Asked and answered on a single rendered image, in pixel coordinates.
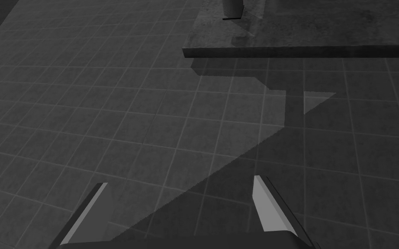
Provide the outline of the grey table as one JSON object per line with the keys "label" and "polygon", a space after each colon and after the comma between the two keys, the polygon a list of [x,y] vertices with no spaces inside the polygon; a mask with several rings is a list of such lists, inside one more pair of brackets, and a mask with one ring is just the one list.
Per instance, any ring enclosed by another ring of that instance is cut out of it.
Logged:
{"label": "grey table", "polygon": [[182,47],[186,58],[399,58],[399,0],[243,0],[223,20],[203,0]]}

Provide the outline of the dark grey cylinder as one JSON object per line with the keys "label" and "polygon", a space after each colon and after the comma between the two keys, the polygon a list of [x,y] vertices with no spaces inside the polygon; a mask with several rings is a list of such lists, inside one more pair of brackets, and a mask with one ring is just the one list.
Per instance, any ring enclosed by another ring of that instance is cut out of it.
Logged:
{"label": "dark grey cylinder", "polygon": [[222,8],[225,16],[223,20],[241,19],[244,10],[243,0],[222,0]]}

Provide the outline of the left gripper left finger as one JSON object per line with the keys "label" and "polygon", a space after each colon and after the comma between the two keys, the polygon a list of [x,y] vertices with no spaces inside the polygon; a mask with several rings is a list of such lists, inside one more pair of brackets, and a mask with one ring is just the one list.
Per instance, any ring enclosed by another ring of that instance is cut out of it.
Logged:
{"label": "left gripper left finger", "polygon": [[95,184],[48,249],[100,249],[107,244],[102,238],[112,213],[111,186]]}

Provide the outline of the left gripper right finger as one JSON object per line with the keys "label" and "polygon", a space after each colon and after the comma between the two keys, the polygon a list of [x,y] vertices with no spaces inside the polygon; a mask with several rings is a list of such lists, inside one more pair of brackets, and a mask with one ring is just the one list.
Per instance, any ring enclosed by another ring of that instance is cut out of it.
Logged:
{"label": "left gripper right finger", "polygon": [[252,199],[263,231],[274,248],[315,248],[284,198],[266,176],[255,175]]}

